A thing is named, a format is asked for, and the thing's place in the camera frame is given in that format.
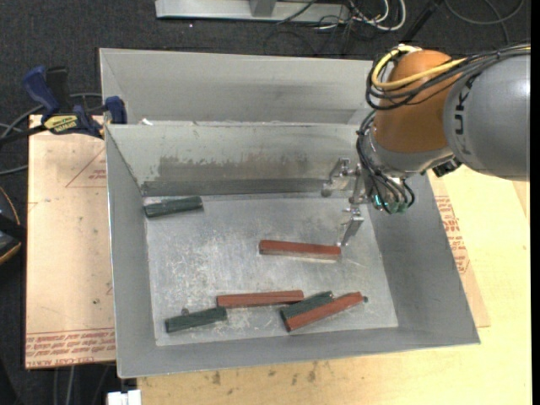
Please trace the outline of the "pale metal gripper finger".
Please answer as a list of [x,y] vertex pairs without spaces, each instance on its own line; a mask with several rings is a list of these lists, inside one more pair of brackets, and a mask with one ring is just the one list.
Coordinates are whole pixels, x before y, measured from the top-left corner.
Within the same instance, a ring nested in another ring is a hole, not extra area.
[[346,246],[356,236],[364,220],[359,207],[345,208],[340,218],[337,244]]
[[351,159],[341,157],[332,167],[327,180],[323,183],[321,195],[330,197],[334,192],[342,192],[352,187],[352,181],[358,176],[358,167],[351,164]]

